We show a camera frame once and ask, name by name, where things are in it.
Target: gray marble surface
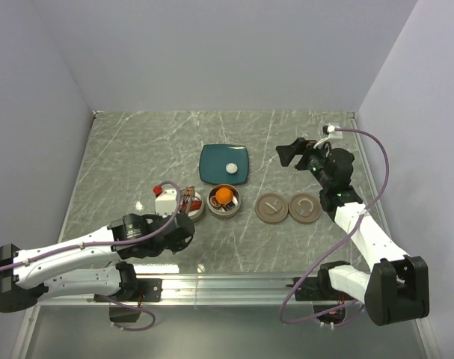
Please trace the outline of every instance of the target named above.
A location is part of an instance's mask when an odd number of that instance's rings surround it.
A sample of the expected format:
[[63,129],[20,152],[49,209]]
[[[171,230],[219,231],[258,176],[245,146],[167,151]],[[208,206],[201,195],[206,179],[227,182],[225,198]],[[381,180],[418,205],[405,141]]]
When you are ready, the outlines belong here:
[[[157,258],[133,263],[165,265],[180,273],[233,273],[253,271],[303,271],[345,233],[323,213],[310,225],[287,217],[276,225],[261,222],[254,211],[256,199],[275,191],[289,200],[306,191],[318,196],[313,176],[282,168],[275,147],[297,137],[318,139],[321,126],[339,123],[352,127],[345,112],[310,111],[176,111],[100,112],[94,121],[85,161],[68,213],[64,239],[73,239],[107,225],[129,212],[154,212],[152,188],[162,180],[181,187],[194,185],[205,195],[212,186],[198,174],[200,151],[205,144],[241,144],[248,148],[248,182],[238,186],[242,208],[237,216],[222,220],[208,210],[196,223],[192,244],[183,252],[164,252]],[[334,142],[355,155],[352,185],[366,201],[372,191],[358,143],[353,134]],[[376,209],[372,215],[378,220]],[[352,243],[328,261],[348,260],[366,270]]]

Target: square plate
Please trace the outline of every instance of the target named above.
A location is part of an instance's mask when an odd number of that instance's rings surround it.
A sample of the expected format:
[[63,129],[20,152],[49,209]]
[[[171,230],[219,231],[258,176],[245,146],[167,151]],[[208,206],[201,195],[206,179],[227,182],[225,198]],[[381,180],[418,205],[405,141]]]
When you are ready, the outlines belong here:
[[[227,172],[227,165],[234,163],[238,170]],[[248,178],[247,147],[235,144],[207,144],[200,154],[198,171],[200,179],[211,185],[241,185]]]

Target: black clamp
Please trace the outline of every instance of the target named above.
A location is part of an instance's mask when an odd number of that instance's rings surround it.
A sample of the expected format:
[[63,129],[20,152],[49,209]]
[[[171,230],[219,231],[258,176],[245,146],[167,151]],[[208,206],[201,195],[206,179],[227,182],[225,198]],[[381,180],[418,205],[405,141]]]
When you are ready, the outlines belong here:
[[381,260],[373,266],[365,293],[366,311],[376,325],[429,314],[428,266],[421,257]]
[[[108,229],[112,231],[116,242],[129,241],[146,236],[155,232],[167,223],[168,219],[160,215],[136,215],[130,213],[121,219],[111,222]],[[148,241],[139,242],[126,248],[116,248],[119,257],[123,260],[128,258],[157,257],[165,249],[172,253],[186,249],[195,234],[194,222],[185,213],[178,213],[175,221],[172,221],[161,233],[150,238]]]
[[[337,301],[341,294],[344,294],[343,299],[350,301],[353,298],[348,294],[335,290],[331,287],[330,275],[328,271],[337,266],[345,266],[350,263],[338,261],[332,263],[321,264],[318,270],[317,277],[307,277],[301,286],[295,292],[296,301]],[[293,278],[293,285],[288,284],[287,287],[293,287],[300,277]]]
[[[3,245],[0,247],[0,267],[13,263],[19,248],[15,245]],[[13,269],[0,271],[0,313],[12,313],[33,307],[37,299],[49,288],[44,283],[30,289],[17,286],[19,278],[14,275]]]
[[295,165],[298,171],[308,170],[322,186],[320,203],[334,221],[338,207],[346,203],[363,203],[351,186],[355,156],[343,148],[331,148],[329,142],[316,146],[316,141],[297,138],[286,146],[277,146],[280,163],[287,167],[296,155],[302,155]]
[[[132,277],[130,274],[127,274],[128,267],[131,266],[133,270],[132,264],[128,264],[125,262],[122,268],[119,269],[120,278],[122,281],[129,276],[130,279]],[[142,278],[142,279],[135,279],[136,288],[134,291],[130,291],[132,288],[131,280],[128,280],[126,283],[120,283],[120,291],[116,293],[116,298],[119,301],[133,301],[141,307],[142,303],[158,303],[162,297],[162,279],[160,278]],[[101,295],[95,295],[93,300],[96,302],[108,302],[107,299],[103,298]],[[114,307],[110,306],[108,308],[108,316],[110,321],[113,323],[135,323],[138,321],[140,317],[140,310],[133,310],[125,307]]]

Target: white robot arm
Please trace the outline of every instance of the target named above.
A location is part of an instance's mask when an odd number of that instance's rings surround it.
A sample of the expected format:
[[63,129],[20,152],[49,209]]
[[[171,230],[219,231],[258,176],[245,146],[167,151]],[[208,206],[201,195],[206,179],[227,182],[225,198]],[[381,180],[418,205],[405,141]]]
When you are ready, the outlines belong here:
[[[323,129],[325,134],[329,133],[329,127]],[[351,186],[353,154],[342,148],[332,149],[326,141],[304,138],[277,146],[276,150],[284,167],[296,155],[302,155],[295,168],[308,170],[316,178],[322,186],[319,196],[323,210],[346,233],[351,233],[363,216],[352,241],[371,274],[358,271],[344,261],[322,264],[317,277],[320,292],[328,298],[344,292],[359,300],[377,325],[428,316],[428,266],[421,257],[410,257],[398,247],[367,213]]]
[[[129,214],[90,234],[49,247],[30,250],[20,250],[15,245],[0,247],[0,267],[19,265],[0,271],[0,312],[24,310],[38,301],[61,295],[95,293],[114,295],[118,301],[129,300],[138,291],[139,282],[133,265],[123,260],[156,257],[165,249],[176,253],[187,248],[193,239],[195,227],[188,215],[178,213],[168,224],[169,218]],[[147,241],[122,245],[162,227]],[[42,254],[50,255],[30,261]],[[114,266],[84,269],[109,262]]]

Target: wire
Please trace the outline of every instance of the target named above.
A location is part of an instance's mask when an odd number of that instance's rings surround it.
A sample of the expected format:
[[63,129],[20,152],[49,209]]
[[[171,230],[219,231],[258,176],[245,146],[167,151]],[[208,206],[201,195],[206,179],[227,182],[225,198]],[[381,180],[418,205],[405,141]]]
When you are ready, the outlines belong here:
[[[154,230],[152,233],[149,233],[146,236],[143,236],[143,237],[140,237],[137,239],[130,239],[128,241],[119,242],[117,245],[119,245],[119,246],[136,245],[137,243],[146,241],[147,239],[150,239],[150,238],[158,235],[159,233],[161,233],[163,230],[167,229],[167,227],[170,226],[170,224],[175,220],[175,216],[179,212],[180,204],[181,204],[181,200],[182,200],[182,198],[180,197],[180,188],[175,182],[172,182],[172,181],[163,181],[162,183],[159,184],[160,187],[162,187],[163,185],[172,185],[177,190],[177,205],[175,207],[174,213],[172,213],[172,216],[164,223],[163,226],[161,226],[157,230]],[[104,245],[112,246],[113,243],[112,242],[91,242],[91,243],[84,244],[85,247],[94,247],[94,246],[96,247],[96,246],[104,246]],[[71,251],[73,249],[79,249],[79,245],[68,245],[63,248],[55,249],[53,251],[46,252],[44,254],[40,254],[36,257],[29,258],[28,261],[29,261],[29,263],[37,262],[38,260],[43,260],[44,258],[53,256],[53,255],[56,255],[59,253],[63,253],[65,251]],[[24,262],[12,263],[12,264],[8,264],[6,266],[0,267],[0,271],[7,271],[9,269],[14,269],[14,268],[21,267],[24,265],[25,265]]]
[[132,305],[124,304],[124,303],[121,303],[121,302],[117,301],[116,299],[113,299],[112,297],[107,296],[107,295],[101,295],[101,297],[106,299],[106,300],[108,300],[108,301],[110,301],[111,303],[114,303],[114,304],[120,306],[120,307],[124,307],[124,308],[131,309],[131,310],[137,310],[138,312],[146,313],[146,314],[148,314],[149,316],[152,317],[152,322],[149,325],[145,326],[145,327],[141,327],[141,328],[126,328],[126,327],[123,327],[120,324],[112,323],[112,325],[114,327],[119,328],[122,331],[146,331],[147,329],[150,329],[150,328],[152,328],[155,325],[155,322],[156,322],[157,318],[155,317],[155,314],[153,314],[153,312],[148,310],[147,308],[134,307]]
[[353,314],[352,316],[350,316],[347,320],[343,320],[341,323],[335,324],[334,326],[341,327],[343,325],[350,323],[353,319],[357,318],[361,314],[363,309],[364,309],[364,304],[362,304],[361,307],[358,309],[358,311],[355,314]]
[[195,187],[192,185],[183,190],[182,205],[180,211],[189,214],[191,210],[191,205],[193,198],[195,197]]
[[341,292],[338,298],[338,304],[345,303],[345,293]]
[[[379,148],[381,149],[381,152],[383,153],[383,157],[384,157],[384,166],[385,166],[385,172],[384,172],[384,182],[383,182],[383,186],[381,187],[381,189],[379,190],[378,194],[376,195],[376,197],[374,197],[372,199],[372,201],[370,203],[368,203],[365,208],[364,208],[364,213],[361,214],[359,217],[358,217],[358,220],[356,221],[356,224],[355,226],[353,227],[352,231],[350,233],[348,233],[345,238],[343,238],[341,241],[339,241],[337,244],[335,244],[333,247],[331,247],[330,249],[328,249],[325,254],[323,254],[317,261],[315,261],[315,263],[309,267],[309,269],[305,272],[305,274],[303,274],[303,276],[300,278],[300,280],[298,282],[296,282],[296,284],[293,286],[293,288],[290,290],[290,292],[288,293],[288,295],[285,297],[285,299],[283,300],[283,303],[281,304],[280,306],[280,310],[278,312],[278,316],[280,318],[280,321],[284,324],[296,324],[296,323],[302,323],[302,322],[307,322],[311,319],[315,319],[315,318],[318,318],[319,316],[322,316],[326,313],[323,313],[323,312],[320,312],[320,313],[316,313],[316,314],[313,314],[312,316],[307,316],[307,317],[304,317],[304,318],[298,318],[298,319],[285,319],[283,317],[283,313],[285,311],[285,308],[286,308],[286,304],[288,303],[288,301],[291,299],[291,297],[293,297],[293,295],[295,294],[295,292],[298,290],[298,288],[303,284],[303,282],[307,279],[307,277],[311,274],[311,272],[313,272],[315,270],[315,268],[317,266],[319,266],[319,264],[326,259],[326,257],[328,257],[330,254],[332,254],[333,252],[335,252],[336,249],[338,249],[339,247],[341,247],[342,245],[344,245],[345,243],[347,243],[352,237],[353,235],[356,233],[356,231],[358,230],[358,228],[360,227],[361,225],[361,222],[363,220],[363,217],[365,216],[365,213],[366,211],[368,211],[372,206],[375,205],[376,202],[378,202],[378,200],[380,199],[380,197],[383,195],[384,193],[384,190],[386,189],[386,186],[388,184],[388,179],[390,177],[390,161],[388,159],[388,155],[386,153],[386,149],[384,148],[383,144],[377,139],[377,137],[375,137],[374,135],[366,132],[366,131],[362,131],[360,129],[337,129],[335,128],[335,131],[339,131],[339,132],[355,132],[355,133],[359,133],[361,135],[365,135],[369,138],[371,138],[372,140],[374,140],[374,142],[377,143],[377,145],[379,146]],[[352,305],[354,303],[356,303],[357,300],[354,300],[354,301],[351,301],[349,302],[349,305]],[[331,312],[331,311],[334,311],[334,310],[339,310],[339,309],[343,309],[345,307],[344,304],[341,304],[337,307],[333,307],[333,308],[330,308],[328,309],[328,312]]]

